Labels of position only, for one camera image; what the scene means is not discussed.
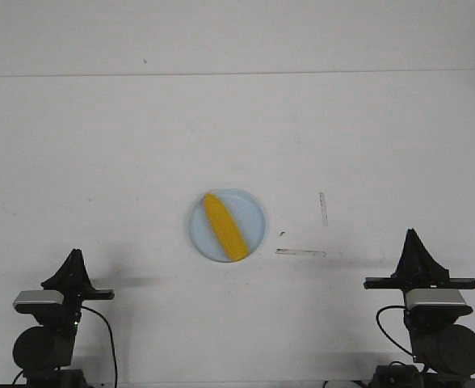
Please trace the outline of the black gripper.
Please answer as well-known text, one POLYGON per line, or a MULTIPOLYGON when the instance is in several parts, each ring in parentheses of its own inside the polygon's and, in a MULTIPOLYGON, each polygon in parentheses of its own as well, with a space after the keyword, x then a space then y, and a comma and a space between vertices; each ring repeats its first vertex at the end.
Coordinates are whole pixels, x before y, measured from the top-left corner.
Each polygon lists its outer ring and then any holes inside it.
POLYGON ((41 283, 45 290, 59 291, 63 297, 63 306, 71 319, 80 319, 84 301, 110 301, 115 297, 113 289, 96 289, 88 276, 81 249, 73 249, 57 272, 41 283), (73 280, 78 257, 79 281, 73 280))
MULTIPOLYGON (((450 272, 433 259, 431 254, 424 247, 424 244, 416 230, 408 229, 406 231, 401 257, 394 273, 391 277, 367 277, 364 281, 364 288, 399 289, 402 291, 403 300, 405 294, 412 289, 458 289, 460 293, 465 290, 475 290, 474 278, 452 278, 450 280, 449 278, 450 272), (418 273, 422 277, 426 277, 432 281, 417 282, 416 280, 397 279, 405 278, 412 272, 412 259, 410 257, 412 255, 413 246, 414 255, 416 257, 415 261, 418 263, 419 267, 418 273)), ((420 307, 407 311, 412 319, 458 319, 459 317, 462 317, 451 310, 436 310, 430 307, 420 307)))

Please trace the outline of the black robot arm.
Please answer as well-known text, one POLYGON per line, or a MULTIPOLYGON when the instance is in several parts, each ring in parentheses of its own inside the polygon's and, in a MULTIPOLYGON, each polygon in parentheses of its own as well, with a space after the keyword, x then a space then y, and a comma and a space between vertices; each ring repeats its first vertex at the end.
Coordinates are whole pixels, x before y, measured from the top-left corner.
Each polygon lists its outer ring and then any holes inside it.
POLYGON ((475 289, 474 278, 452 277, 409 229, 394 273, 368 277, 364 288, 401 291, 398 308, 410 338, 403 352, 413 361, 377 366, 370 387, 463 387, 471 379, 475 332, 457 321, 473 312, 461 293, 475 289))
POLYGON ((57 272, 41 283, 40 289, 24 290, 13 302, 19 314, 29 314, 37 322, 16 339, 12 357, 20 368, 17 377, 26 387, 89 387, 81 369, 73 369, 72 359, 82 312, 99 317, 107 327, 113 361, 114 384, 119 371, 111 325, 100 312, 84 305, 88 301, 110 301, 112 289, 95 288, 88 276, 82 251, 74 248, 57 272))

